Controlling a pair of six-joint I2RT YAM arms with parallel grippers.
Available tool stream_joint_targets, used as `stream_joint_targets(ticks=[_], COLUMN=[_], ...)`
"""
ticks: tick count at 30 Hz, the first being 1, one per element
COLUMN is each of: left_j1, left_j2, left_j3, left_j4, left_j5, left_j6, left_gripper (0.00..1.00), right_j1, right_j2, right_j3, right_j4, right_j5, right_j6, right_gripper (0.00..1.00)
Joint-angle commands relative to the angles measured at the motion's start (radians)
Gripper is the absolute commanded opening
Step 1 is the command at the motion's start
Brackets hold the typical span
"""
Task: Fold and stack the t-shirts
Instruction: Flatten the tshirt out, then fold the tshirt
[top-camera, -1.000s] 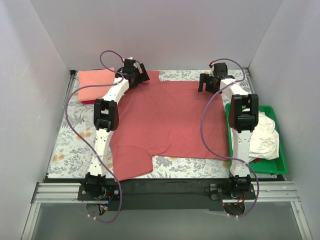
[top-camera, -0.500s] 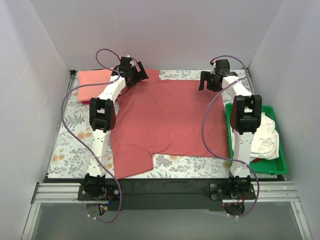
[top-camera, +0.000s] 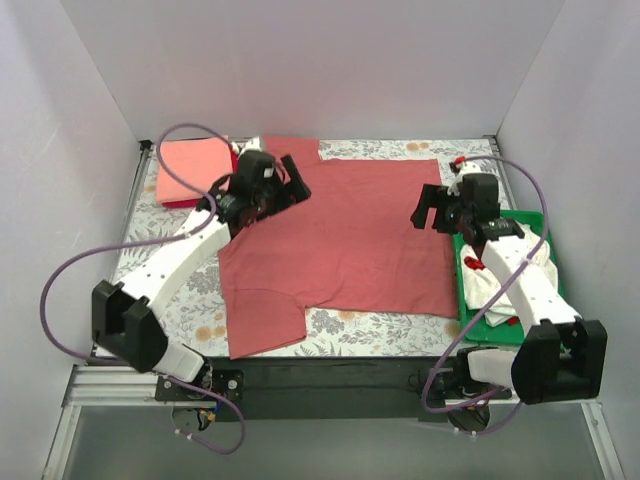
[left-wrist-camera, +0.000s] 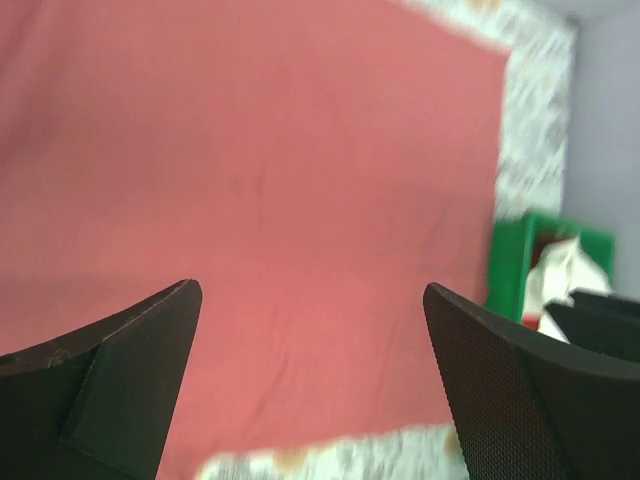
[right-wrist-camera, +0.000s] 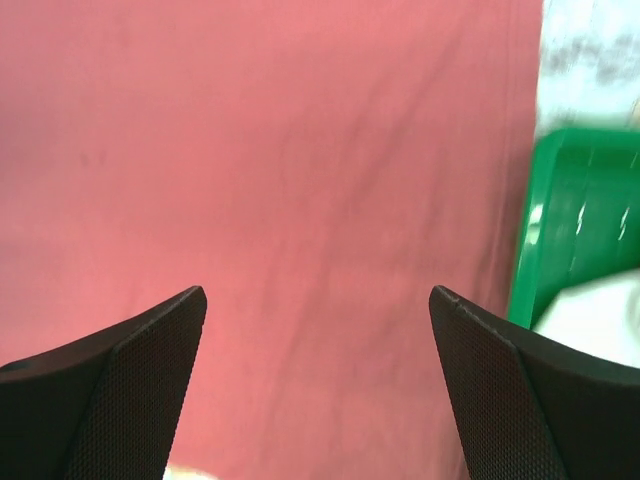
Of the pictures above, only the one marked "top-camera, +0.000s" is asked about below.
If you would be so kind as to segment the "dusty rose t shirt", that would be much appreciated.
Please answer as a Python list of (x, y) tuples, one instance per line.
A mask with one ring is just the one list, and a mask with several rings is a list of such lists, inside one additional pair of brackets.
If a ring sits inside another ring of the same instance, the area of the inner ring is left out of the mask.
[(324, 160), (315, 139), (268, 136), (290, 155), (309, 199), (241, 231), (219, 254), (231, 358), (288, 346), (310, 307), (458, 314), (451, 239), (411, 215), (434, 160)]

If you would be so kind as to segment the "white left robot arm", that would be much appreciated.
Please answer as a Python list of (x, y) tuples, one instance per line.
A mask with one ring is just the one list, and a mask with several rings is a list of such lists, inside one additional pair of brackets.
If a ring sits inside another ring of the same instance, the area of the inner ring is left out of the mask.
[(93, 289), (94, 343), (140, 373), (178, 379), (190, 399), (205, 398), (213, 386), (205, 356), (170, 341), (161, 317), (188, 278), (242, 229), (310, 196), (291, 155), (275, 157), (249, 142), (236, 170), (211, 184), (170, 240), (118, 282)]

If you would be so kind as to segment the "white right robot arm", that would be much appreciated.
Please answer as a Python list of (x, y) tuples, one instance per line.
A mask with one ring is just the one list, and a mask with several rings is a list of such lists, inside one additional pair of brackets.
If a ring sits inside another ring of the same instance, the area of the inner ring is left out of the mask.
[(509, 389), (526, 405), (593, 399), (600, 393), (607, 332), (598, 320), (585, 320), (535, 265), (538, 245), (529, 246), (519, 224), (501, 213), (495, 175), (476, 165), (477, 157), (451, 162), (449, 186), (426, 184), (411, 216), (417, 229), (435, 214), (439, 233), (459, 234), (496, 277), (499, 290), (487, 304), (506, 296), (524, 333), (516, 351), (475, 347), (458, 351), (454, 389), (464, 397), (489, 399)]

